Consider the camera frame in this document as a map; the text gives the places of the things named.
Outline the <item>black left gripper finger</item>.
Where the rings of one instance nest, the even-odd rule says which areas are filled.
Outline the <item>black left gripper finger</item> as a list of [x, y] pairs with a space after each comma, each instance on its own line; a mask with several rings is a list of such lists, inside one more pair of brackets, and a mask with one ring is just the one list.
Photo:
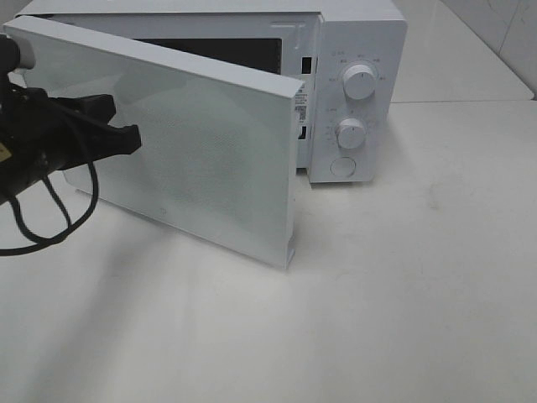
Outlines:
[[52, 106], [67, 128], [75, 130], [110, 130], [116, 114], [113, 97], [107, 94], [85, 97], [51, 97]]
[[137, 125], [115, 128], [106, 124], [78, 126], [80, 143], [75, 147], [76, 162], [94, 162], [116, 155], [129, 155], [142, 146]]

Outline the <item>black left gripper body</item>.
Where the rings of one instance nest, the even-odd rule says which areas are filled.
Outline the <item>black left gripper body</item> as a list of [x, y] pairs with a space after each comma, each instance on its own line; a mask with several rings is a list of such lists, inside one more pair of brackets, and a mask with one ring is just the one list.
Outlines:
[[16, 196], [42, 178], [86, 162], [75, 161], [79, 130], [67, 128], [40, 88], [11, 86], [1, 112], [1, 196]]

